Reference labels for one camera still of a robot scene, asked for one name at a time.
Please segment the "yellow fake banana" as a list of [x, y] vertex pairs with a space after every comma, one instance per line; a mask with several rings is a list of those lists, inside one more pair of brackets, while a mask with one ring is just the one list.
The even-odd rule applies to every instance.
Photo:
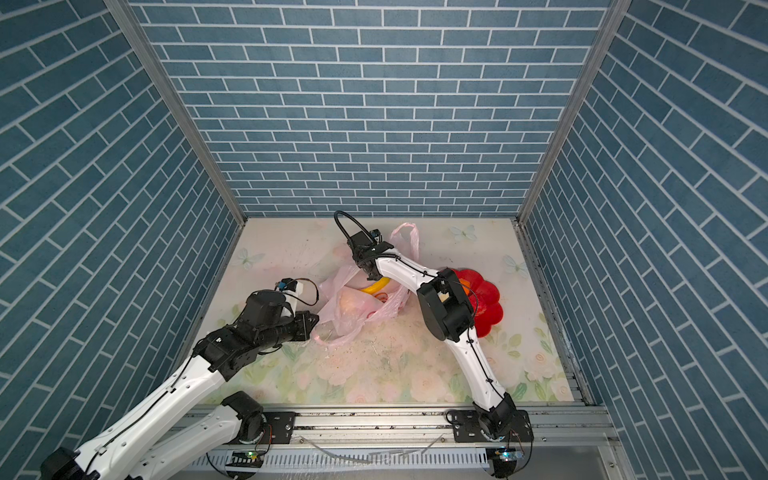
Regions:
[[390, 282], [390, 279], [387, 277], [384, 277], [376, 281], [372, 285], [362, 288], [361, 291], [369, 295], [376, 295], [378, 292], [383, 290], [389, 284], [389, 282]]

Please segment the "pink plastic bag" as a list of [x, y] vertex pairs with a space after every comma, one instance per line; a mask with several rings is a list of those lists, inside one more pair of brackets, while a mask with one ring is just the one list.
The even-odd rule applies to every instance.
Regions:
[[365, 326], [397, 317], [411, 291], [389, 278], [366, 281], [360, 268], [346, 264], [321, 282], [319, 293], [323, 306], [312, 339], [321, 346], [340, 347]]

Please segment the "red flower-shaped plate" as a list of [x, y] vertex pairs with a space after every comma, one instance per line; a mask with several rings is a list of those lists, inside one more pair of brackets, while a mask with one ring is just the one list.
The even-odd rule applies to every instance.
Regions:
[[475, 312], [475, 329], [477, 336], [484, 338], [503, 320], [500, 291], [475, 270], [459, 269], [454, 273], [459, 281], [465, 282], [470, 288], [471, 293], [467, 296]]

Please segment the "cream fake peeled fruit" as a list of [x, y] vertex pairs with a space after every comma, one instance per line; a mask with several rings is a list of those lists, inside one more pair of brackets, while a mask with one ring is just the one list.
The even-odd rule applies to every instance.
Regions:
[[344, 287], [338, 298], [339, 317], [345, 321], [366, 320], [377, 312], [384, 303], [373, 295]]

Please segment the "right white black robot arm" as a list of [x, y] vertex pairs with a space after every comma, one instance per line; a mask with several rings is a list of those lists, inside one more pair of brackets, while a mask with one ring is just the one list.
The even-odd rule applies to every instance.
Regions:
[[480, 347], [475, 311], [457, 275], [425, 267], [371, 232], [348, 235], [346, 241], [370, 280], [388, 278], [416, 295], [426, 328], [450, 349], [469, 384], [484, 434], [491, 440], [508, 435], [517, 408]]

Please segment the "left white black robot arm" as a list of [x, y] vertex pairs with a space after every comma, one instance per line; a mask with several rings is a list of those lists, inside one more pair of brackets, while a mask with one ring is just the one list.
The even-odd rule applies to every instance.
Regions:
[[41, 464], [42, 478], [168, 479], [221, 445], [270, 437], [263, 406], [243, 391], [183, 430], [170, 430], [259, 357], [309, 340], [319, 317], [298, 310], [302, 291], [301, 281], [283, 279], [251, 293], [233, 322], [199, 340], [182, 365], [121, 419], [74, 450], [51, 453]]

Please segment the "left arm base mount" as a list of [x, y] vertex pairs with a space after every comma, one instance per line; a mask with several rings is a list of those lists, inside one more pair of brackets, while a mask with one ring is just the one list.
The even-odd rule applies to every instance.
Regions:
[[253, 415], [240, 420], [235, 436], [225, 445], [289, 444], [293, 435], [297, 413], [293, 411], [267, 411], [260, 416]]

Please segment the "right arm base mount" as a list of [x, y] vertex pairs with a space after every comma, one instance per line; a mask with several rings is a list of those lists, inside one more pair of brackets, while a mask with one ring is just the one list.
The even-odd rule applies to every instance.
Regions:
[[530, 443], [534, 434], [528, 412], [515, 411], [509, 418], [502, 421], [501, 426], [495, 426], [485, 414], [475, 410], [449, 409], [444, 412], [444, 418], [452, 429], [456, 443], [480, 442], [510, 442]]

